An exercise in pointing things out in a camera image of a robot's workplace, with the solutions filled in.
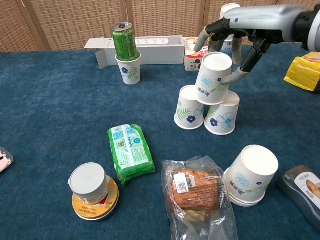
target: round tin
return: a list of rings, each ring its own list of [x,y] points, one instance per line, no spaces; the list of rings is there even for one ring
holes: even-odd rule
[[[98,204],[84,203],[76,194],[72,195],[72,206],[75,213],[87,221],[100,221],[105,219],[115,210],[119,200],[119,189],[116,182],[107,176],[108,194]]]

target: wicker background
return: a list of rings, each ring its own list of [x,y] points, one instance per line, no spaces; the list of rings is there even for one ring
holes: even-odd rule
[[[127,20],[121,0],[29,1],[51,50],[83,49],[88,39],[109,38],[111,26]]]
[[[136,36],[196,37],[219,19],[227,0],[0,0],[0,52],[79,50],[90,38],[111,37],[117,22]],[[238,0],[240,6],[301,4],[316,0]]]
[[[16,2],[0,0],[0,52],[37,50],[36,42]]]
[[[194,37],[203,25],[205,0],[127,0],[135,35]]]

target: blue carpet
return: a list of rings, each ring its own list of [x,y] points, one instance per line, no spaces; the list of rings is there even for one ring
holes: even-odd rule
[[[298,44],[274,45],[252,73],[230,87],[240,96],[234,133],[176,126],[179,90],[198,72],[184,65],[143,65],[125,85],[118,66],[99,70],[95,51],[0,53],[0,146],[14,157],[0,173],[0,239],[169,240],[161,162],[208,155],[225,170],[247,145],[269,148],[279,170],[258,205],[233,205],[240,240],[320,239],[320,233],[275,186],[284,171],[306,164],[320,174],[320,98],[284,81]],[[156,173],[121,186],[107,130],[137,124]],[[101,164],[119,186],[116,211],[88,222],[74,212],[67,181],[87,162]]]

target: robotic hand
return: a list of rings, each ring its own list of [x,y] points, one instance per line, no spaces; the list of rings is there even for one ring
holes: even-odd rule
[[[227,11],[223,19],[207,25],[200,33],[194,50],[199,52],[208,38],[208,52],[220,52],[229,35],[232,40],[232,61],[241,61],[242,37],[253,46],[241,67],[223,78],[221,84],[239,82],[248,75],[271,44],[302,43],[302,48],[320,52],[320,4],[308,11],[301,5],[238,7]]]

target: wet wipes pack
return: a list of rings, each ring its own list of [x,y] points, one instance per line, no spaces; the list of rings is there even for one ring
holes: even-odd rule
[[[124,185],[135,177],[156,171],[144,133],[136,124],[124,124],[108,130],[117,177]]]

